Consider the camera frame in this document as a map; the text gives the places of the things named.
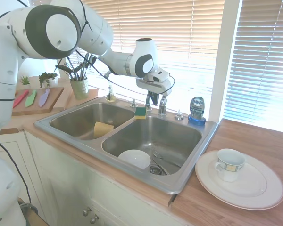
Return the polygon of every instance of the coffee mug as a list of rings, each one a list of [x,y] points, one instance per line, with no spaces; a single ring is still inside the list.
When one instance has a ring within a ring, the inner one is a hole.
[[[218,171],[218,176],[227,182],[237,180],[239,171],[246,162],[244,154],[226,148],[219,150],[217,156],[218,162],[215,163],[215,169]]]

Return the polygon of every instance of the window blinds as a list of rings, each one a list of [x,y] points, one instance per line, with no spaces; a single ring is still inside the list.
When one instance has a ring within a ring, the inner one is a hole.
[[[206,104],[205,115],[208,116],[224,0],[82,1],[112,26],[114,51],[132,53],[137,39],[154,39],[160,66],[176,79],[172,94],[167,98],[169,109],[177,111],[180,108],[182,112],[189,113],[191,99],[202,96]],[[70,59],[73,63],[82,61],[76,53]],[[101,62],[95,66],[101,73],[108,71]],[[110,79],[134,91],[147,93],[136,86],[133,78],[111,75]],[[107,81],[93,69],[90,70],[89,84],[108,88]],[[117,86],[114,90],[145,101],[143,95]]]
[[[283,131],[283,0],[243,0],[224,117]]]
[[[51,0],[28,0],[30,6],[50,4]]]

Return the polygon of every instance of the blue dish soap bottle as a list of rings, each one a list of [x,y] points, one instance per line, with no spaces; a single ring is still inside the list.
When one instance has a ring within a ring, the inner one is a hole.
[[[203,126],[206,123],[204,114],[204,99],[202,97],[194,97],[190,103],[189,122],[194,125]]]

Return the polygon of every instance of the dish soap bottle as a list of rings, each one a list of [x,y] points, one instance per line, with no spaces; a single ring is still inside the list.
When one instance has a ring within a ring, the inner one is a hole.
[[[112,90],[112,86],[109,85],[109,93],[108,95],[106,96],[106,100],[108,102],[115,102],[117,100],[116,96],[114,95],[113,93],[113,90]]]
[[[203,117],[204,114],[204,99],[202,97],[194,97],[190,103],[189,122],[202,126],[206,123],[206,118]]]

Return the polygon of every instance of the purple knife handle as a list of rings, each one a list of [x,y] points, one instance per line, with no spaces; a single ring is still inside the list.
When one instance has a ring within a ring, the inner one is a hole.
[[[43,106],[44,106],[44,104],[45,104],[46,101],[47,101],[47,98],[48,98],[49,93],[50,93],[50,89],[46,89],[46,90],[45,90],[45,93],[44,93],[42,96],[40,96],[40,99],[39,99],[39,107],[43,107]]]

